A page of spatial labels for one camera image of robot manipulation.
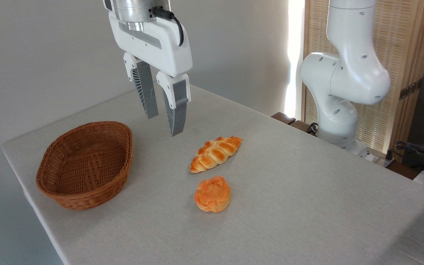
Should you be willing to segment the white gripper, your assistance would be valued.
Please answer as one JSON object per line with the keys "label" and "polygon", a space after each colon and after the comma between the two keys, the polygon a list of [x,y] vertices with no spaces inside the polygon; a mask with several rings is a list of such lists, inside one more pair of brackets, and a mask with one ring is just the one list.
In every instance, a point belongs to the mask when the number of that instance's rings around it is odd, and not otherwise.
{"label": "white gripper", "polygon": [[148,119],[159,114],[152,65],[160,70],[156,78],[163,89],[170,134],[180,134],[186,121],[187,102],[191,101],[190,79],[185,73],[193,67],[186,30],[183,29],[180,46],[179,28],[174,21],[158,18],[145,22],[143,31],[132,31],[113,12],[108,16],[114,38],[126,52],[123,61],[128,79],[133,82]]}

